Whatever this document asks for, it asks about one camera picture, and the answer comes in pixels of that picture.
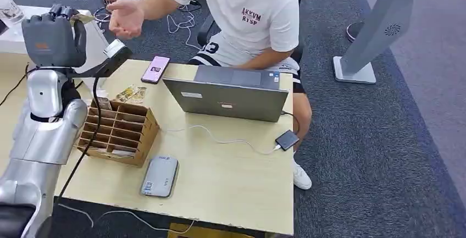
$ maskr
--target t-shirt print text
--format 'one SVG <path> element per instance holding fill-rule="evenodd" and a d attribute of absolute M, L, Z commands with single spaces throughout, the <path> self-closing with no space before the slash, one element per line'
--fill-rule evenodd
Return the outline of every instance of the t-shirt print text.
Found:
<path fill-rule="evenodd" d="M 261 17 L 260 14 L 255 13 L 244 7 L 243 7 L 243 10 L 241 11 L 241 14 L 243 15 L 243 22 L 250 23 L 251 25 L 255 25 L 257 24 L 257 22 L 260 21 L 260 17 Z"/>

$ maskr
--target phone screen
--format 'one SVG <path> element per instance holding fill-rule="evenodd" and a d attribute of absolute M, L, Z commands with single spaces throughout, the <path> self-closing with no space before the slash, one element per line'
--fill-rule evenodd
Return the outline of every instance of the phone screen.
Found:
<path fill-rule="evenodd" d="M 165 69 L 167 68 L 170 58 L 154 57 L 151 64 L 147 68 L 141 80 L 144 82 L 158 83 Z"/>

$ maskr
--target sticker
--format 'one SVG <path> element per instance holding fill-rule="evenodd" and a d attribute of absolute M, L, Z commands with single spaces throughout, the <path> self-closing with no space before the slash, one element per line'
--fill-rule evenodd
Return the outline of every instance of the sticker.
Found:
<path fill-rule="evenodd" d="M 146 182 L 146 185 L 144 186 L 144 190 L 147 190 L 147 191 L 152 190 L 153 185 L 154 184 L 152 182 L 150 182 L 150 181 Z"/>
<path fill-rule="evenodd" d="M 202 94 L 200 94 L 200 93 L 181 92 L 181 95 L 183 95 L 183 97 L 201 98 L 202 99 Z"/>

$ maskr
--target cardboard organizer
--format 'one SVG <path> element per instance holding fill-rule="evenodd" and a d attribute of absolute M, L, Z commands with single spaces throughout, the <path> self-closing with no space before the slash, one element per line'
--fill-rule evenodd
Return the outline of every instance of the cardboard organizer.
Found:
<path fill-rule="evenodd" d="M 160 127 L 150 108 L 117 101 L 110 104 L 113 110 L 101 110 L 101 125 L 87 155 L 141 167 Z M 96 103 L 92 101 L 76 145 L 80 151 L 84 151 L 97 129 L 97 116 Z M 112 154 L 115 150 L 130 152 L 132 156 Z"/>

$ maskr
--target laptop sticker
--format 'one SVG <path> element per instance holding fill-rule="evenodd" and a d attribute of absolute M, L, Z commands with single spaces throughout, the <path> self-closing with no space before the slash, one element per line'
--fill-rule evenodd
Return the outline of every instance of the laptop sticker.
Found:
<path fill-rule="evenodd" d="M 202 99 L 202 94 L 200 93 L 192 93 L 192 92 L 181 92 L 183 97 L 191 97 L 191 98 L 200 98 Z"/>

